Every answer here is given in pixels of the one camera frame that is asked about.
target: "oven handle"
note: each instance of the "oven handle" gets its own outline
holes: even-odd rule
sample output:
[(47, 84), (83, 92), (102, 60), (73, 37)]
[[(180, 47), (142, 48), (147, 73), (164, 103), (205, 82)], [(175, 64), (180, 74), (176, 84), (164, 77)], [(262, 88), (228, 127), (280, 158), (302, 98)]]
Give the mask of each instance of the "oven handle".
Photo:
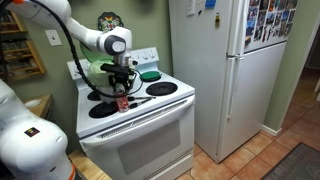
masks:
[(87, 138), (87, 139), (83, 139), (80, 141), (80, 143), (85, 146), (85, 148), (87, 149), (91, 149), (93, 147), (96, 147), (96, 146), (100, 146), (102, 144), (105, 144), (105, 143), (108, 143), (110, 141), (113, 141), (113, 140), (116, 140), (122, 136), (125, 136), (129, 133), (132, 133), (133, 131), (137, 131), (137, 132), (143, 132), (143, 131), (152, 131), (152, 128), (145, 128), (145, 126), (150, 126), (150, 125), (153, 125), (155, 123), (158, 123), (158, 126), (161, 125), (166, 125), (170, 122), (172, 122), (174, 119), (173, 118), (164, 118), (165, 116), (168, 116), (169, 114), (172, 114), (172, 113), (175, 113), (177, 111), (180, 111), (184, 108), (187, 108), (189, 107), (191, 104), (194, 103), (194, 97), (195, 96), (190, 96), (188, 98), (186, 98), (186, 102), (178, 107), (177, 109), (174, 109), (172, 111), (168, 111), (168, 112), (165, 112), (163, 114), (161, 114), (160, 116), (154, 118), (154, 119), (151, 119), (151, 120), (148, 120), (147, 122), (144, 122), (142, 124), (139, 124), (137, 125), (136, 127), (133, 127), (133, 128), (129, 128), (128, 130), (125, 130), (123, 132), (120, 132), (119, 134), (116, 134), (114, 136), (110, 136), (109, 138), (99, 138), (98, 136), (99, 135), (95, 135), (95, 136), (92, 136), (90, 138)]

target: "green wall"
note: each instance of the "green wall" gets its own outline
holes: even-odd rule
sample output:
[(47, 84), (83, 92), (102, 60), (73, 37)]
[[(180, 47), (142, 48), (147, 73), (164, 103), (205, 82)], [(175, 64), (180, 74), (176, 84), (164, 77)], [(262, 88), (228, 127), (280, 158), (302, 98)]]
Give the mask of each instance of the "green wall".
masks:
[[(171, 43), (168, 2), (163, 0), (73, 0), (72, 17), (88, 28), (97, 29), (97, 18), (102, 12), (119, 15), (125, 27), (132, 31), (133, 49), (157, 47), (159, 69), (172, 74)], [(36, 45), (47, 68), (43, 76), (13, 81), (9, 85), (21, 99), (43, 94), (53, 95), (52, 121), (68, 136), (68, 153), (79, 148), (75, 134), (77, 113), (77, 90), (72, 81), (67, 61), (72, 60), (69, 46), (62, 32), (59, 32), (62, 46), (51, 47), (45, 35), (46, 28), (25, 20), (28, 35)]]
[(308, 43), (320, 12), (319, 0), (300, 0), (279, 69), (264, 125), (277, 131), (287, 112), (309, 52)]

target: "white stove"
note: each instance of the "white stove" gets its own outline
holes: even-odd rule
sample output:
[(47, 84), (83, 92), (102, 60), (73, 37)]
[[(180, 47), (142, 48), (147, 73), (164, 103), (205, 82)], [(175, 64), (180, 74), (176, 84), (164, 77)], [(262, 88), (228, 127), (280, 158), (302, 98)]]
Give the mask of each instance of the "white stove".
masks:
[[(146, 48), (146, 49), (139, 49), (139, 50), (132, 51), (132, 58), (138, 61), (139, 65), (136, 66), (136, 69), (139, 70), (140, 73), (144, 73), (148, 71), (158, 71), (157, 61), (159, 60), (159, 57), (158, 57), (156, 48)], [(80, 62), (83, 69), (87, 71), (90, 65), (89, 62), (87, 60), (81, 60)], [(141, 178), (151, 178), (151, 177), (157, 177), (157, 176), (161, 178), (166, 177), (170, 179), (173, 176), (179, 175), (180, 172), (182, 174), (183, 172), (188, 170), (186, 168), (191, 168), (192, 158), (193, 158), (192, 157), (193, 128), (194, 128), (193, 114), (194, 114), (194, 93), (195, 93), (195, 90), (193, 87), (163, 72), (160, 72), (161, 78), (159, 80), (154, 82), (143, 82), (141, 88), (136, 93), (131, 94), (130, 96), (150, 97), (150, 95), (147, 94), (146, 89), (150, 85), (155, 83), (160, 83), (160, 82), (174, 83), (175, 85), (177, 85), (177, 90), (175, 92), (169, 95), (156, 96), (154, 99), (144, 104), (141, 104), (134, 109), (129, 109), (128, 111), (123, 113), (116, 112), (107, 117), (92, 118), (89, 116), (89, 111), (96, 105), (102, 103), (102, 101), (99, 101), (99, 100), (92, 101), (88, 99), (88, 95), (92, 92), (91, 88), (89, 88), (83, 82), (83, 80), (77, 73), (77, 69), (73, 62), (68, 62), (68, 66), (69, 66), (71, 76), (75, 80), (78, 91), (79, 91), (76, 131), (80, 140), (80, 144), (82, 145), (83, 150), (86, 152), (87, 156), (89, 156), (98, 166), (100, 165), (101, 169), (103, 169), (105, 172), (111, 175), (111, 177), (113, 176), (113, 178), (115, 179), (141, 179)], [(136, 91), (140, 87), (140, 85), (141, 85), (141, 80), (140, 78), (137, 77), (135, 79), (134, 86), (131, 92)], [(129, 104), (135, 103), (135, 102), (141, 102), (141, 101), (143, 100), (138, 99), (138, 100), (129, 102)], [(146, 117), (146, 116), (154, 117), (154, 120), (150, 120), (150, 121), (149, 120), (146, 121), (145, 119), (141, 120), (141, 117)], [(156, 133), (157, 130), (156, 129), (152, 130), (152, 127), (154, 126), (152, 123), (155, 120), (157, 121), (160, 120), (158, 122), (159, 127), (157, 127), (156, 129), (161, 129), (162, 126), (168, 126), (172, 123), (176, 124), (175, 122), (177, 122), (177, 125), (172, 125), (172, 127), (170, 127), (171, 126), (170, 125), (167, 128), (165, 128), (165, 129), (172, 129), (172, 132), (168, 132), (168, 134), (172, 134), (171, 136), (175, 134), (177, 136), (176, 141), (172, 140), (172, 144), (173, 145), (176, 144), (176, 146), (172, 146), (171, 147), (172, 149), (170, 148), (167, 150), (164, 149), (162, 153), (159, 150), (155, 151), (158, 154), (148, 152), (150, 154), (150, 158), (149, 158), (150, 161), (146, 160), (144, 164), (140, 165), (141, 167), (139, 166), (139, 164), (138, 165), (136, 164), (135, 162), (136, 160), (135, 161), (130, 160), (130, 158), (129, 160), (123, 159), (123, 157), (127, 157), (128, 155), (127, 154), (121, 155), (121, 152), (119, 152), (119, 148), (121, 149), (121, 146), (124, 146), (125, 144), (127, 144), (126, 146), (130, 147), (132, 152), (134, 152), (136, 148), (137, 152), (135, 152), (135, 155), (133, 156), (137, 156), (139, 152), (141, 153), (141, 155), (146, 153), (142, 151), (141, 148), (135, 147), (135, 145), (133, 144), (133, 142), (137, 141), (139, 137), (141, 137), (139, 140), (140, 141), (139, 146), (143, 147), (144, 144), (143, 143), (141, 144), (141, 141), (145, 141), (146, 142), (145, 146), (146, 148), (149, 148), (149, 149), (154, 148), (154, 146), (160, 146), (162, 143), (166, 144), (170, 142), (170, 140), (163, 137), (164, 138), (163, 142), (162, 140), (159, 140), (159, 142), (156, 142), (157, 144), (152, 144), (151, 142), (148, 142), (147, 140), (143, 139), (144, 137), (143, 135), (134, 136), (135, 133), (138, 133), (138, 130), (137, 132), (130, 130), (131, 126), (132, 126), (131, 129), (138, 129), (141, 125), (145, 124), (145, 127), (139, 132), (143, 132), (149, 129), (150, 132), (148, 133), (146, 132), (146, 134), (148, 134), (147, 136), (155, 136), (153, 134)], [(139, 123), (137, 126), (133, 127), (133, 124), (135, 122), (139, 122)], [(122, 138), (122, 139), (126, 139), (126, 141), (122, 142), (120, 135), (126, 133), (123, 131), (127, 129), (132, 132), (129, 133), (130, 136)], [(102, 143), (101, 142), (97, 143), (97, 141), (100, 141), (101, 138), (103, 139), (106, 133), (109, 136), (111, 132), (112, 134), (116, 133), (115, 134), (116, 138), (112, 137), (112, 141), (115, 141), (115, 139), (118, 139), (118, 144), (113, 145), (114, 147), (118, 147), (118, 148), (113, 150), (112, 149), (108, 150), (108, 148), (110, 147), (107, 148), (103, 145), (104, 143), (107, 143), (108, 140), (104, 139), (103, 141), (101, 141)], [(162, 135), (157, 135), (155, 139), (158, 139), (158, 138), (161, 139), (161, 137)], [(106, 163), (105, 161), (101, 160), (101, 157), (98, 157), (98, 154), (106, 153), (108, 151), (110, 151), (110, 157), (108, 156), (108, 158), (106, 158), (105, 161), (109, 161), (109, 163)], [(166, 163), (168, 163), (171, 160), (174, 160), (173, 162), (169, 163), (172, 165), (170, 166), (166, 165)]]

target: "white refrigerator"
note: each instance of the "white refrigerator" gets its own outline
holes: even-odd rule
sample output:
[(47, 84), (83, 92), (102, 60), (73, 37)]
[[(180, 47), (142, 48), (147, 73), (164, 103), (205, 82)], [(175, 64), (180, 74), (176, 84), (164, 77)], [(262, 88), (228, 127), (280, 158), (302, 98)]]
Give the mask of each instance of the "white refrigerator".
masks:
[(174, 77), (195, 87), (195, 142), (217, 163), (261, 130), (296, 7), (169, 0)]

